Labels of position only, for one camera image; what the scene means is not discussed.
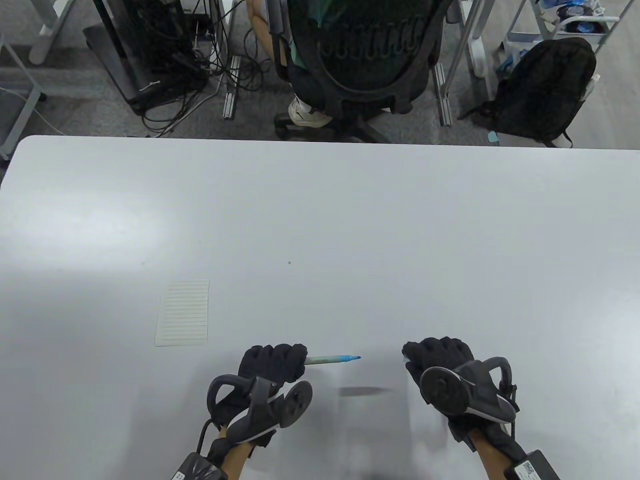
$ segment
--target cable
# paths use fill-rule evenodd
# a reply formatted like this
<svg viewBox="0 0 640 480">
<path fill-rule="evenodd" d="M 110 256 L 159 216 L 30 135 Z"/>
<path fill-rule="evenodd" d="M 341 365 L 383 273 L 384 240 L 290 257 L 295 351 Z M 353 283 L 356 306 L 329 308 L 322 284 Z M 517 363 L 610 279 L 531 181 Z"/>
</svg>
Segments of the cable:
<svg viewBox="0 0 640 480">
<path fill-rule="evenodd" d="M 204 427 L 202 427 L 202 430 L 200 431 L 200 439 L 198 440 L 198 446 L 196 447 L 196 453 L 198 455 L 200 455 L 200 453 L 202 452 L 202 444 L 204 443 L 204 437 L 207 434 L 209 425 L 211 425 L 212 423 L 213 423 L 212 419 L 207 420 L 206 422 L 204 422 Z"/>
<path fill-rule="evenodd" d="M 201 1 L 197 1 L 193 12 L 200 6 Z M 142 109 L 143 125 L 155 134 L 153 137 L 158 138 L 172 130 L 191 115 L 195 108 L 202 105 L 203 102 L 200 102 L 194 107 L 198 96 L 203 92 L 215 72 L 210 68 L 209 59 L 205 58 L 198 50 L 197 25 L 195 31 L 191 32 L 190 24 L 185 20 L 179 0 L 171 0 L 167 3 L 159 0 L 147 0 L 140 3 L 136 10 L 142 21 L 141 27 L 147 31 L 149 36 L 150 55 L 155 61 L 156 69 L 165 69 L 167 73 L 175 75 L 173 81 L 177 84 L 176 87 L 163 92 L 165 98 L 173 97 L 173 100 L 162 104 L 150 102 L 147 108 Z M 219 90 L 220 82 L 213 96 Z M 179 108 L 170 118 L 149 116 L 148 112 L 152 108 L 172 103 L 178 103 Z"/>
<path fill-rule="evenodd" d="M 216 27 L 218 25 L 220 25 L 220 30 L 221 30 L 221 36 L 222 36 L 222 40 L 224 42 L 225 45 L 228 45 L 228 33 L 227 33 L 227 29 L 225 28 L 225 23 L 224 23 L 224 18 L 227 17 L 228 15 L 231 14 L 232 11 L 234 11 L 240 4 L 242 4 L 243 2 L 245 2 L 245 0 L 240 0 L 238 3 L 236 3 L 226 14 L 222 15 L 222 12 L 220 11 L 220 5 L 218 2 L 213 2 L 214 7 L 216 9 L 216 13 L 217 13 L 217 20 L 215 22 L 211 22 L 211 24 L 209 25 L 209 38 L 211 39 L 211 42 L 217 46 L 217 42 L 216 42 Z M 230 55 L 227 51 L 227 55 L 226 55 L 226 61 L 223 62 L 222 66 L 220 66 L 219 64 L 215 64 L 216 67 L 221 67 L 218 68 L 216 70 L 216 73 L 225 73 L 226 75 L 228 75 L 229 77 L 233 78 L 235 76 L 237 76 L 237 86 L 240 90 L 245 90 L 248 92 L 257 92 L 258 90 L 260 90 L 262 88 L 262 85 L 264 84 L 264 75 L 267 74 L 270 70 L 270 67 L 267 69 L 263 69 L 262 66 L 265 63 L 270 62 L 271 60 L 264 60 L 262 62 L 258 62 L 257 61 L 257 55 L 258 55 L 258 40 L 257 37 L 255 36 L 254 33 L 254 42 L 255 42 L 255 56 L 250 56 L 248 53 L 248 49 L 247 49 L 247 45 L 246 45 L 246 40 L 249 36 L 249 34 L 253 31 L 253 28 L 249 29 L 246 34 L 244 35 L 244 39 L 243 39 L 243 48 L 244 48 L 244 55 L 237 55 L 242 59 L 245 59 L 248 61 L 247 65 L 241 65 L 240 71 L 239 72 L 231 72 L 230 69 L 227 67 L 227 65 L 229 65 L 230 63 Z"/>
<path fill-rule="evenodd" d="M 24 101 L 24 103 L 25 103 L 25 104 L 28 102 L 28 100 L 27 100 L 26 98 L 24 98 L 21 94 L 16 93 L 16 92 L 14 92 L 14 91 L 12 91 L 12 90 L 9 90 L 8 88 L 3 88 L 3 87 L 1 87 L 1 86 L 0 86 L 0 90 L 2 90 L 3 92 L 6 92 L 6 93 L 10 93 L 10 94 L 12 94 L 12 95 L 15 95 L 16 97 L 20 97 L 20 98 Z M 56 131 L 57 133 L 59 133 L 59 134 L 61 134 L 61 135 L 65 136 L 65 137 L 66 137 L 66 136 L 68 136 L 66 133 L 61 132 L 60 130 L 58 130 L 57 128 L 55 128 L 53 125 L 51 125 L 51 124 L 49 123 L 49 121 L 48 121 L 46 118 L 44 118 L 44 117 L 42 116 L 42 114 L 41 114 L 38 110 L 36 110 L 36 108 L 33 108 L 33 111 L 34 111 L 34 112 L 35 112 L 35 113 L 36 113 L 36 114 L 37 114 L 37 115 L 42 119 L 42 121 L 43 121 L 43 122 L 45 122 L 45 123 L 46 123 L 49 127 L 51 127 L 54 131 Z"/>
<path fill-rule="evenodd" d="M 207 100 L 211 100 L 213 97 L 215 97 L 218 92 L 220 91 L 220 85 L 222 85 L 222 78 L 218 81 L 218 87 L 216 88 L 216 91 L 214 93 L 212 93 L 211 95 L 208 95 L 206 97 L 204 97 L 200 102 L 198 102 L 193 108 L 191 108 L 187 113 L 185 113 L 182 117 L 180 117 L 179 120 L 177 120 L 175 123 L 173 123 L 173 125 L 167 125 L 163 131 L 161 131 L 159 134 L 155 135 L 153 138 L 160 138 L 162 135 L 164 135 L 165 133 L 167 133 L 169 130 L 176 128 L 178 125 L 180 125 L 180 123 L 185 120 L 188 116 L 190 116 L 193 112 L 195 112 L 200 105 L 202 105 L 204 102 L 206 102 Z"/>
<path fill-rule="evenodd" d="M 517 385 L 513 385 L 513 391 L 511 393 L 511 401 L 516 403 L 516 391 L 518 390 Z M 516 439 L 516 419 L 513 418 L 513 422 L 511 422 L 511 438 L 513 440 Z"/>
</svg>

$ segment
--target black glove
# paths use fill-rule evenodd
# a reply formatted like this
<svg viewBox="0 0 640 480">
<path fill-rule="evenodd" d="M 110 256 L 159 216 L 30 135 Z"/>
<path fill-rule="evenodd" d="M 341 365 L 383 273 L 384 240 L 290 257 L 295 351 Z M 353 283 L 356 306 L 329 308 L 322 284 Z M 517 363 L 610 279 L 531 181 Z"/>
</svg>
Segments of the black glove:
<svg viewBox="0 0 640 480">
<path fill-rule="evenodd" d="M 449 337 L 440 340 L 424 339 L 420 343 L 408 342 L 402 348 L 402 353 L 409 359 L 404 366 L 418 386 L 420 386 L 422 373 L 430 367 L 444 367 L 453 370 L 474 359 L 467 344 L 462 340 L 450 339 Z M 519 461 L 520 458 L 526 456 L 515 440 L 503 431 L 500 424 L 496 422 L 471 414 L 447 418 L 453 438 L 457 442 L 464 441 L 472 451 L 476 451 L 476 449 L 469 438 L 469 432 L 478 429 L 489 443 L 513 461 Z"/>
<path fill-rule="evenodd" d="M 262 377 L 275 383 L 273 395 L 275 395 L 285 383 L 292 383 L 305 372 L 305 360 L 307 347 L 302 344 L 294 346 L 281 344 L 275 348 L 271 345 L 256 345 L 244 354 L 238 376 L 244 378 Z M 227 426 L 238 414 L 249 408 L 248 396 L 242 396 L 234 390 L 216 404 L 210 412 L 213 423 L 220 430 Z M 266 447 L 274 432 L 267 433 L 253 442 L 261 447 Z"/>
</svg>

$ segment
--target metal frame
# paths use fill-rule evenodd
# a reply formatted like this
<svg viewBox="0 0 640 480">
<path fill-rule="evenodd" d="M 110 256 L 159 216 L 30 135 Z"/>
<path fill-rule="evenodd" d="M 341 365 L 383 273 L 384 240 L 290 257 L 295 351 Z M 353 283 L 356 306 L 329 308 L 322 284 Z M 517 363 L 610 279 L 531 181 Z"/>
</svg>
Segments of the metal frame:
<svg viewBox="0 0 640 480">
<path fill-rule="evenodd" d="M 224 5 L 222 4 L 222 1 L 221 0 L 211 0 L 211 1 L 219 2 L 220 12 L 222 12 L 222 14 L 225 15 Z M 227 38 L 231 38 L 231 35 L 232 35 L 234 19 L 236 17 L 236 12 L 237 12 L 236 5 L 238 4 L 238 1 L 239 0 L 234 0 L 233 5 L 231 6 L 233 10 L 231 11 L 231 14 L 228 16 Z M 238 92 L 238 79 L 240 75 L 241 62 L 242 62 L 242 58 L 240 56 L 234 55 L 233 57 L 231 57 L 231 63 L 229 65 L 229 73 L 224 74 L 224 77 L 223 77 L 227 87 L 227 93 L 225 94 L 225 105 L 222 110 L 222 118 L 224 118 L 225 120 L 233 120 L 236 115 L 236 97 Z"/>
<path fill-rule="evenodd" d="M 13 151 L 15 150 L 15 147 L 18 144 L 18 141 L 20 140 L 20 135 L 22 134 L 22 131 L 24 130 L 24 127 L 27 124 L 29 117 L 31 116 L 31 113 L 33 112 L 33 110 L 35 110 L 36 103 L 40 100 L 40 96 L 42 94 L 42 88 L 31 76 L 27 68 L 21 62 L 20 58 L 16 55 L 15 51 L 11 48 L 11 46 L 8 43 L 6 43 L 4 35 L 2 34 L 2 32 L 0 32 L 0 51 L 2 50 L 3 47 L 9 52 L 9 55 L 13 58 L 14 62 L 16 62 L 16 64 L 18 65 L 18 68 L 22 70 L 22 72 L 24 73 L 24 75 L 27 77 L 27 79 L 32 85 L 31 91 L 29 92 L 29 96 L 26 97 L 27 101 L 22 107 L 20 111 L 20 115 L 18 116 L 18 119 L 13 124 L 13 127 L 11 128 L 9 135 L 7 135 L 4 142 L 0 145 L 0 158 L 4 160 L 9 160 L 9 155 L 11 155 L 11 153 L 13 153 Z M 9 112 L 5 112 L 5 111 L 2 112 L 2 114 L 10 115 Z"/>
<path fill-rule="evenodd" d="M 31 0 L 33 8 L 40 16 L 43 26 L 29 52 L 29 61 L 34 65 L 41 65 L 67 18 L 74 0 L 56 0 L 53 4 L 49 0 Z"/>
<path fill-rule="evenodd" d="M 433 78 L 440 110 L 440 123 L 444 126 L 450 127 L 453 124 L 451 105 L 449 103 L 449 90 L 451 89 L 453 77 L 458 70 L 465 49 L 469 51 L 476 77 L 484 78 L 488 73 L 488 63 L 486 53 L 484 52 L 482 32 L 486 26 L 489 14 L 491 14 L 493 10 L 494 4 L 495 0 L 461 0 L 458 3 L 463 29 L 453 60 L 451 60 L 451 64 L 446 73 L 440 62 L 433 67 Z"/>
</svg>

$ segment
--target gray carpet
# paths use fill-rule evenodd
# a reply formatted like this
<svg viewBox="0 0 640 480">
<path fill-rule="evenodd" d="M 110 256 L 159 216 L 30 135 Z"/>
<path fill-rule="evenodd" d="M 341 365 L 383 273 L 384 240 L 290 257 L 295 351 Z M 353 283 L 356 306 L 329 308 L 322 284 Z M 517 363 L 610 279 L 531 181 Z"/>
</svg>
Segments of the gray carpet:
<svg viewBox="0 0 640 480">
<path fill-rule="evenodd" d="M 1 27 L 29 65 L 26 60 L 28 45 L 21 45 L 20 41 L 24 41 L 25 31 L 37 31 L 35 14 L 25 0 L 3 0 L 3 10 L 7 8 L 10 11 L 9 17 L 16 21 Z M 234 21 L 232 32 L 232 48 L 235 50 L 239 50 L 239 45 L 242 44 L 248 23 L 243 6 L 237 11 L 239 15 Z M 39 67 L 31 67 L 34 77 L 49 94 L 49 99 L 41 103 L 38 110 L 53 126 L 69 135 L 144 136 L 148 131 L 140 118 L 127 107 L 109 76 L 84 46 L 81 30 L 98 21 L 92 2 L 77 0 L 47 61 Z M 446 68 L 459 38 L 458 26 L 446 25 L 441 56 Z M 451 90 L 454 116 L 484 99 L 484 82 L 471 77 L 468 65 L 463 62 Z M 16 78 L 19 78 L 19 71 L 11 67 L 8 55 L 0 55 L 0 79 Z M 432 80 L 430 79 L 427 91 L 414 102 L 414 109 L 410 114 L 385 114 L 375 119 L 373 126 L 395 143 L 488 145 L 487 132 L 469 121 L 455 122 L 452 127 L 440 126 Z M 279 80 L 273 71 L 270 72 L 259 92 L 240 92 L 234 120 L 222 119 L 224 93 L 223 86 L 217 97 L 202 105 L 168 136 L 276 140 L 273 115 L 286 111 L 293 97 L 288 84 Z M 156 118 L 172 116 L 176 109 L 176 106 L 166 106 L 149 115 Z M 24 131 L 25 136 L 32 134 L 55 132 L 33 115 Z"/>
</svg>

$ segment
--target office chair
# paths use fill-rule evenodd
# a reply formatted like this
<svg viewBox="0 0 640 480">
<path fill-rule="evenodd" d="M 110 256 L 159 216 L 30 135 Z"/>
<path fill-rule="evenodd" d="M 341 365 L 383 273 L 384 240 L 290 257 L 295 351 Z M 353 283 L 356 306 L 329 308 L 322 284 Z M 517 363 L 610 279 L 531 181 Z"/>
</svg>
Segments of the office chair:
<svg viewBox="0 0 640 480">
<path fill-rule="evenodd" d="M 383 108 L 401 115 L 411 111 L 438 61 L 452 0 L 334 0 L 320 26 L 308 14 L 314 1 L 287 3 L 292 37 L 306 68 L 293 63 L 283 39 L 280 0 L 267 0 L 269 33 L 278 76 L 291 83 L 300 100 L 333 120 L 315 129 L 297 127 L 288 113 L 277 114 L 276 135 L 314 140 L 331 130 L 336 140 L 390 143 L 367 121 Z M 286 67 L 281 45 L 286 45 Z"/>
</svg>

